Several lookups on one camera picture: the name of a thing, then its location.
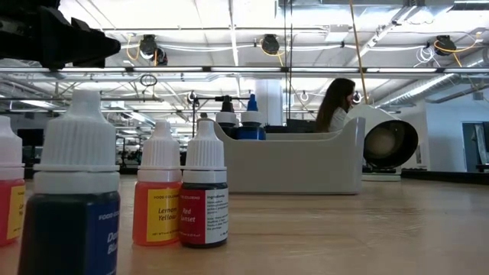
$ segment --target dropper bottle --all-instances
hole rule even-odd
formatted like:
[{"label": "dropper bottle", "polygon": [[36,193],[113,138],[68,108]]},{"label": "dropper bottle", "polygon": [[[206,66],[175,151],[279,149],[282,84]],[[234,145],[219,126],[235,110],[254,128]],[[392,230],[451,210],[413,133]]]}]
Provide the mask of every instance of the dropper bottle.
[{"label": "dropper bottle", "polygon": [[167,121],[158,121],[144,142],[134,192],[132,240],[138,245],[178,241],[178,195],[182,185],[180,145]]},{"label": "dropper bottle", "polygon": [[47,123],[34,169],[18,275],[115,274],[115,128],[100,111],[98,92],[75,91],[68,111]]},{"label": "dropper bottle", "polygon": [[215,248],[228,239],[228,184],[224,144],[213,121],[200,121],[189,141],[180,190],[180,242],[189,248]]},{"label": "dropper bottle", "polygon": [[21,235],[24,194],[22,139],[11,130],[10,118],[0,115],[0,246]]},{"label": "dropper bottle", "polygon": [[246,112],[241,114],[241,126],[236,132],[239,140],[265,140],[265,129],[261,127],[263,117],[258,111],[256,95],[251,94]]}]

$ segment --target orange cable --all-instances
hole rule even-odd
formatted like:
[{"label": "orange cable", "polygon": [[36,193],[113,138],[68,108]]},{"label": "orange cable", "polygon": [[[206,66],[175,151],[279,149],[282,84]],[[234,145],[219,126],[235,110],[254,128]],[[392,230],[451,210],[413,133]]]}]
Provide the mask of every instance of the orange cable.
[{"label": "orange cable", "polygon": [[447,50],[447,49],[444,49],[440,46],[437,45],[439,41],[435,41],[435,43],[433,44],[433,46],[435,46],[435,48],[439,49],[439,50],[443,50],[447,53],[461,53],[463,51],[466,51],[466,50],[470,50],[471,48],[475,47],[475,44],[477,43],[477,41],[475,41],[470,47],[466,47],[465,49],[462,49],[462,50]]},{"label": "orange cable", "polygon": [[455,57],[455,60],[457,60],[458,65],[462,68],[463,66],[461,65],[460,59],[457,57],[457,55],[454,53],[453,56]]}]

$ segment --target wooden table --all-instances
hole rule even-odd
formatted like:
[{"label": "wooden table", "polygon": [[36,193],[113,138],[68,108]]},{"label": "wooden table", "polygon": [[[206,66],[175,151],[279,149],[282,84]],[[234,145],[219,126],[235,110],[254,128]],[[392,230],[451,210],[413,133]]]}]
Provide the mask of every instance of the wooden table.
[{"label": "wooden table", "polygon": [[[364,183],[359,196],[231,196],[224,247],[138,247],[121,182],[118,274],[489,274],[489,188]],[[19,245],[0,248],[15,274]]]}]

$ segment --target dusk blue label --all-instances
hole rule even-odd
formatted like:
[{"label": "dusk blue label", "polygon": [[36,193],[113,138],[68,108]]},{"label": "dusk blue label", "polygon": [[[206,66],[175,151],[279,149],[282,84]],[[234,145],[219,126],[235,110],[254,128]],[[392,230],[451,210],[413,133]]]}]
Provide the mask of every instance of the dusk blue label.
[{"label": "dusk blue label", "polygon": [[120,201],[89,206],[85,275],[115,275]]}]

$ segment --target white bottle cap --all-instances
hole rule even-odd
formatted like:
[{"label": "white bottle cap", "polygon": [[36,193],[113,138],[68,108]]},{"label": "white bottle cap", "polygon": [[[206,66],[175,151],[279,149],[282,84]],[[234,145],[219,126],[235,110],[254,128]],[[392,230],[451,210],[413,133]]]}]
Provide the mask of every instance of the white bottle cap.
[{"label": "white bottle cap", "polygon": [[0,180],[24,178],[22,139],[10,128],[10,118],[0,115]]},{"label": "white bottle cap", "polygon": [[171,137],[168,121],[158,121],[150,139],[144,142],[143,158],[139,169],[178,170],[180,144]]},{"label": "white bottle cap", "polygon": [[157,121],[150,139],[144,142],[143,158],[139,169],[139,182],[182,181],[180,144],[171,137],[171,125],[168,121]]},{"label": "white bottle cap", "polygon": [[214,132],[213,121],[200,121],[197,135],[189,141],[185,170],[226,170],[224,144]]},{"label": "white bottle cap", "polygon": [[40,164],[34,169],[40,170],[34,174],[35,193],[117,191],[115,128],[100,111],[98,92],[75,91],[68,111],[47,123]]},{"label": "white bottle cap", "polygon": [[115,165],[115,128],[100,111],[100,95],[75,91],[68,111],[47,123],[42,171],[111,172]]}]

